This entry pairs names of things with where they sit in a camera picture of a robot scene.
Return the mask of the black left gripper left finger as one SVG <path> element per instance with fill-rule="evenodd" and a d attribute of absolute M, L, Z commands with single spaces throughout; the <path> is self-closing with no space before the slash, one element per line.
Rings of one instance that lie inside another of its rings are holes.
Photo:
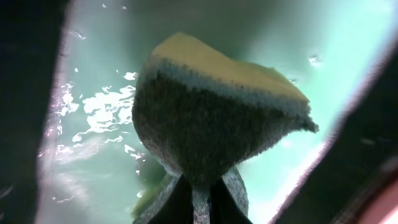
<path fill-rule="evenodd" d="M 192 223 L 192 186 L 185 176 L 181 175 L 162 208 L 149 220 L 148 224 Z"/>

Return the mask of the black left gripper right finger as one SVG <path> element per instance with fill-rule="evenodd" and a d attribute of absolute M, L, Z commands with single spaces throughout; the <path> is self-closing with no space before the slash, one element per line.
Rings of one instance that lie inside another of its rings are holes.
<path fill-rule="evenodd" d="M 236 205 L 222 178 L 210 189 L 211 224 L 252 224 Z"/>

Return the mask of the green yellow sponge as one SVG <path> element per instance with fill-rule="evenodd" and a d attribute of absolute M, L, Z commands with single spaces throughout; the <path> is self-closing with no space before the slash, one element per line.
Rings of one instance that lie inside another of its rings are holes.
<path fill-rule="evenodd" d="M 148 223 L 181 175 L 192 186 L 193 223 L 210 223 L 210 189 L 222 178 L 248 217 L 237 165 L 295 131 L 318 131 L 308 98 L 273 68 L 233 60 L 183 32 L 150 54 L 137 78 L 132 122 L 164 167 L 159 186 L 134 207 Z"/>

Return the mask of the mint green plate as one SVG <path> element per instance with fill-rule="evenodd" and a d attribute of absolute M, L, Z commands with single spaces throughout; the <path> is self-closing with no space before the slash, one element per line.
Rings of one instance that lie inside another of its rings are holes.
<path fill-rule="evenodd" d="M 39 153 L 38 223 L 131 223 L 162 175 L 131 122 L 147 54 L 178 31 L 275 68 L 309 98 L 316 134 L 293 133 L 239 171 L 249 218 L 269 223 L 316 163 L 397 28 L 396 1 L 73 1 Z"/>

